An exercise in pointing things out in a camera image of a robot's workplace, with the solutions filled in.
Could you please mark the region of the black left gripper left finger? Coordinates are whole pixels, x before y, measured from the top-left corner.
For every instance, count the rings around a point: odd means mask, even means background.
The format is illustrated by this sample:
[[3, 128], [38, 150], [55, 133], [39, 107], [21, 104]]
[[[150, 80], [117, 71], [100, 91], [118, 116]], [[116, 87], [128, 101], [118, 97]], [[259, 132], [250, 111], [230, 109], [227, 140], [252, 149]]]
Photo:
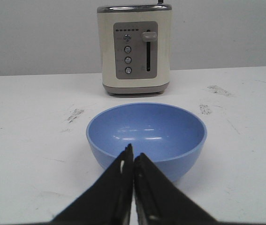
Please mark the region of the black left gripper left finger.
[[96, 182], [52, 223], [128, 223], [133, 193], [133, 149], [129, 144]]

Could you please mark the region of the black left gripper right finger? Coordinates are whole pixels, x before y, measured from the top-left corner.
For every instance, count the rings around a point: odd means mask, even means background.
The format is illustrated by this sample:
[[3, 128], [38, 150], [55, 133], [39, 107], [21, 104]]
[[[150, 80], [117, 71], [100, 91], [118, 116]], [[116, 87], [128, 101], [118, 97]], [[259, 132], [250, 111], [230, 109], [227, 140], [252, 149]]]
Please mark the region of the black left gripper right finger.
[[134, 161], [134, 186], [139, 223], [216, 223], [144, 154]]

